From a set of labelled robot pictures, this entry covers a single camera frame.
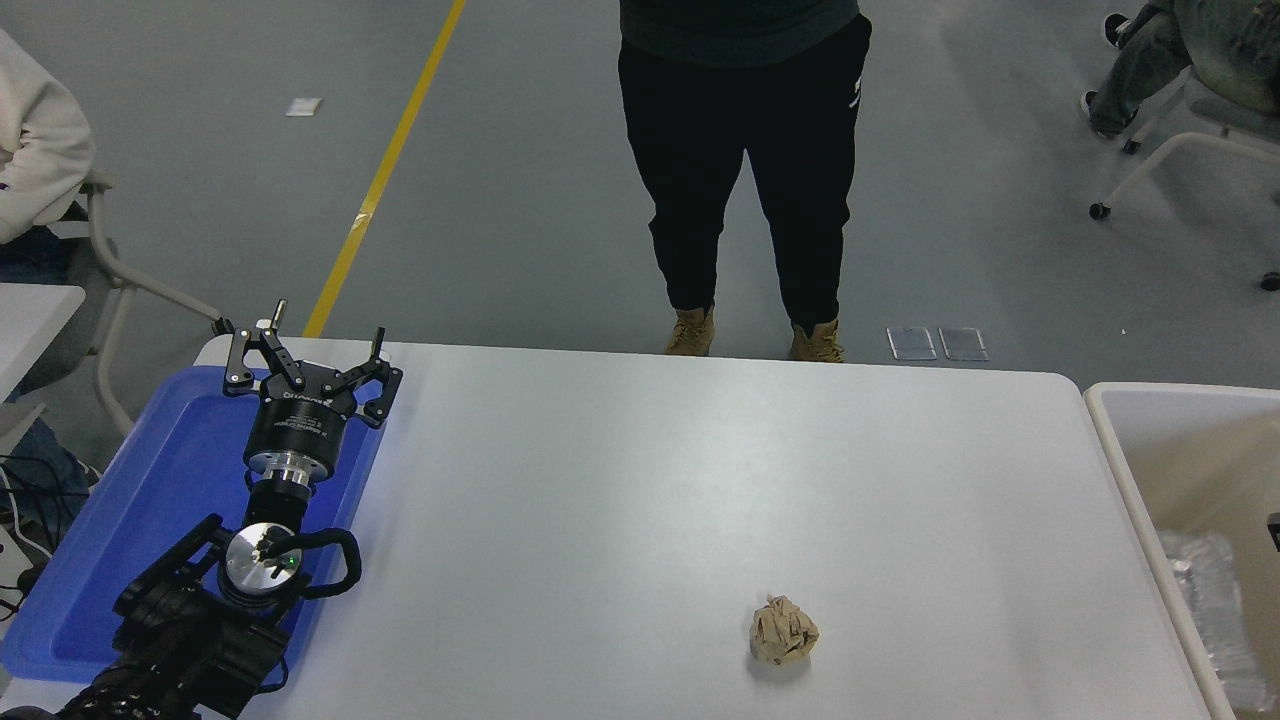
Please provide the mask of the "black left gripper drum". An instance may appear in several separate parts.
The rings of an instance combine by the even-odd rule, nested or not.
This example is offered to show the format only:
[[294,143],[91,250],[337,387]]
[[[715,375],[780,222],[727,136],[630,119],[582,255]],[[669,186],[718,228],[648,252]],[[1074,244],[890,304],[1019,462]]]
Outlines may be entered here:
[[298,395],[260,398],[244,450],[244,464],[265,473],[270,457],[301,455],[315,473],[335,470],[346,423],[356,414],[356,397],[344,391],[333,398]]

